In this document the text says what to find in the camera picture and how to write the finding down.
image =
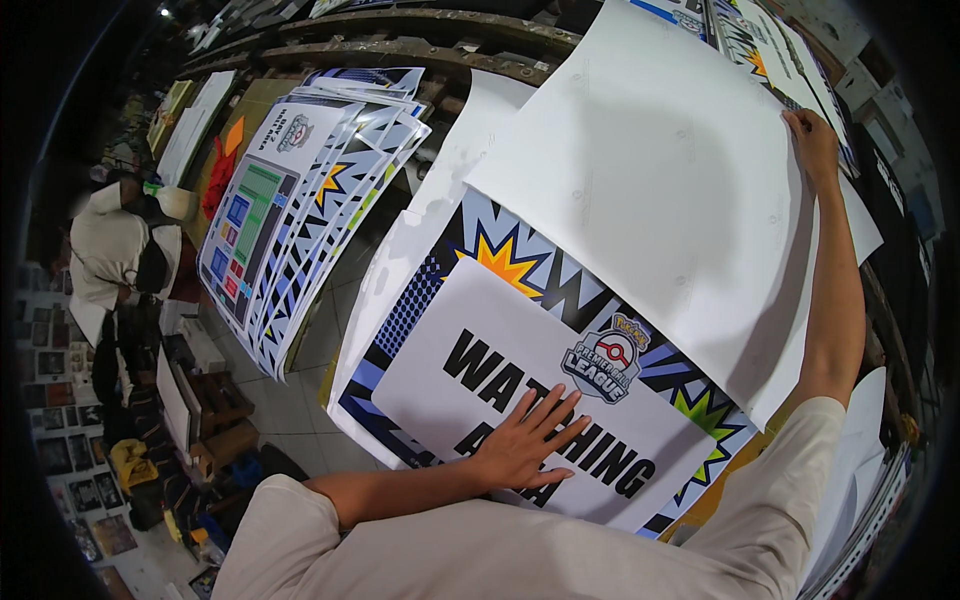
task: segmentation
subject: person's right hand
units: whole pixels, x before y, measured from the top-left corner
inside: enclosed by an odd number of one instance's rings
[[[794,112],[785,110],[783,118],[797,136],[800,145],[800,161],[813,179],[813,184],[821,189],[838,181],[837,134],[827,121],[813,110],[801,108]]]
[[[554,386],[537,408],[530,411],[537,394],[532,389],[527,391],[514,412],[493,430],[477,453],[465,461],[483,489],[541,488],[573,476],[572,470],[562,467],[540,472],[540,464],[546,457],[590,424],[590,417],[581,416],[549,441],[545,439],[580,401],[580,392],[573,392],[558,406],[563,393],[564,385]]]

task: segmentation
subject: person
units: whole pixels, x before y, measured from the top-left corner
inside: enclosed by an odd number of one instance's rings
[[[476,499],[573,476],[568,468],[540,472],[543,459],[589,423],[580,417],[548,435],[580,398],[561,399],[557,386],[533,407],[528,392],[474,455],[455,463],[338,472],[303,484],[264,480],[213,598],[793,598],[859,370],[865,318],[837,137],[812,111],[784,118],[820,202],[804,360],[787,400],[796,408],[770,446],[730,475],[716,513],[682,546]]]
[[[148,228],[141,217],[123,209],[143,195],[142,182],[129,173],[112,179],[85,203],[81,200],[69,233],[61,229],[59,239],[47,241],[59,244],[47,261],[50,275],[69,268],[74,294],[106,310],[136,303],[140,294],[200,301],[197,251],[180,226]]]

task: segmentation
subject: tiled floor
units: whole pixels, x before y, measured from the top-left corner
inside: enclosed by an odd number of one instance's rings
[[[317,399],[326,367],[347,328],[360,282],[380,236],[357,231],[327,280],[313,323],[286,375],[287,385],[265,377],[229,332],[216,310],[201,306],[200,318],[227,359],[227,369],[240,391],[256,406],[251,422],[260,431],[260,444],[270,443],[310,477],[341,470],[386,468],[342,433]]]

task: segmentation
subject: person's left hand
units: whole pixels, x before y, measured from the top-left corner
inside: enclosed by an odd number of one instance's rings
[[[527,411],[537,394],[535,390],[528,390],[514,412],[480,445],[477,453],[467,459],[486,489],[541,488],[573,476],[569,468],[540,472],[547,456],[590,424],[590,417],[583,415],[549,442],[544,440],[580,401],[580,392],[573,392],[560,402],[564,389],[563,384],[555,386],[529,415]]]

